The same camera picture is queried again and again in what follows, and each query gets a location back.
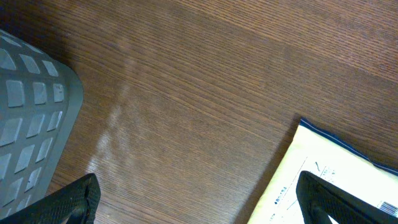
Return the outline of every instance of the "barcode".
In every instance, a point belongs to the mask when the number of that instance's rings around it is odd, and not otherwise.
[[[383,202],[379,209],[398,218],[398,208],[388,202]]]

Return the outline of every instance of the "wooden table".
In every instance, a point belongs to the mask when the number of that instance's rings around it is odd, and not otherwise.
[[[49,192],[97,223],[245,223],[301,116],[398,168],[398,2],[15,0],[0,27],[79,74]]]

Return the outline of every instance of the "gray grid pattern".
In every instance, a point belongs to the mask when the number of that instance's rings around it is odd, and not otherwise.
[[[34,203],[68,108],[58,65],[0,30],[0,219]]]

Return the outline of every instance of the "blue stripe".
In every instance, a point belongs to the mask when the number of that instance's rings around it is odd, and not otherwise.
[[[309,130],[313,131],[314,133],[319,134],[320,136],[327,138],[329,141],[349,150],[350,152],[352,152],[354,155],[357,155],[363,159],[366,159],[367,161],[371,162],[375,167],[380,168],[384,171],[387,171],[391,174],[394,174],[396,176],[398,176],[398,170],[395,170],[391,167],[385,166],[384,164],[380,164],[378,162],[373,162],[371,161],[367,156],[365,156],[364,154],[358,152],[353,146],[350,146],[349,144],[345,143],[343,140],[341,140],[339,137],[335,136],[332,133],[329,133],[328,131],[322,130],[320,128],[317,128],[315,125],[313,125],[311,122],[309,122],[307,119],[302,118],[300,120],[300,125],[308,128]]]

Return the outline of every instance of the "wood grain surface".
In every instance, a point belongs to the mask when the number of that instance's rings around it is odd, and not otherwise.
[[[398,168],[395,0],[5,0],[0,28],[79,74],[49,193],[97,223],[246,223],[301,116]]]

